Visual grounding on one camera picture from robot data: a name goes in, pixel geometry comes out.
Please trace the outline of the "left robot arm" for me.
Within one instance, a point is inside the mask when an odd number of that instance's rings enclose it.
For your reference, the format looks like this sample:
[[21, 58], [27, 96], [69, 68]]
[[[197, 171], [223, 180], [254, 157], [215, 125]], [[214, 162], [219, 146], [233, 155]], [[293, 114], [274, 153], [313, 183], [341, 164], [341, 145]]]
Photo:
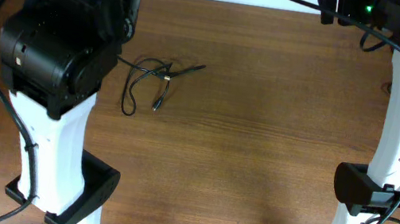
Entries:
[[21, 174], [6, 185], [47, 224], [101, 224], [120, 173], [85, 150], [103, 80], [135, 31], [141, 0], [25, 0], [1, 30], [1, 73], [20, 119]]

